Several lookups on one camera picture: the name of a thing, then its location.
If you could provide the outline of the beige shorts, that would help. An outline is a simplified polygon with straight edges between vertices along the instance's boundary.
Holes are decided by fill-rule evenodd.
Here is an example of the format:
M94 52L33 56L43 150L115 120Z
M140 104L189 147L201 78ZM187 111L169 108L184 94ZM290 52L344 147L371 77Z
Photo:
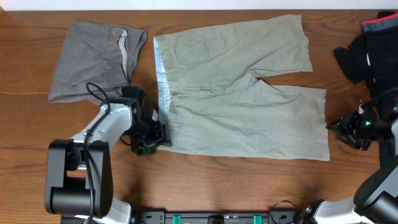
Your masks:
M300 15L158 35L154 52L164 150L329 160L326 91L266 82L312 70Z

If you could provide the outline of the grey shorts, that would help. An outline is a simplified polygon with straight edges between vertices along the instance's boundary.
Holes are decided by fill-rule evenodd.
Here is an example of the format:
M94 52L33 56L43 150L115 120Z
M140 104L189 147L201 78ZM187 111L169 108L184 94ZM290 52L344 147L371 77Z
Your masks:
M74 21L63 41L49 92L52 103L101 101L89 94L86 84L98 85L109 97L130 85L147 31L115 24Z

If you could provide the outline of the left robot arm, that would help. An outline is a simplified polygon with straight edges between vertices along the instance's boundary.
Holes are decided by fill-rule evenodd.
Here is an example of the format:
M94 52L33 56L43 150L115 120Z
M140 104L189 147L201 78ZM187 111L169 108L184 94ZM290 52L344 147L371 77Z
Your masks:
M150 98L137 86L125 86L120 97L103 90L94 120L70 139L53 140L48 149L45 209L61 223L139 223L140 216L113 193L110 152L118 141L138 156L155 154L169 139Z

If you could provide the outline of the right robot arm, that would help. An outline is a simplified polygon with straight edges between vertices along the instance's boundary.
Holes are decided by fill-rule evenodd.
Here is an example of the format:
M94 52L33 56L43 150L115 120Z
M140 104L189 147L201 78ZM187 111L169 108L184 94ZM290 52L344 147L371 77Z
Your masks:
M326 128L353 149L366 151L374 141L397 143L397 107L384 119L352 111ZM355 195L339 201L319 200L297 215L295 223L397 223L397 155L367 178Z

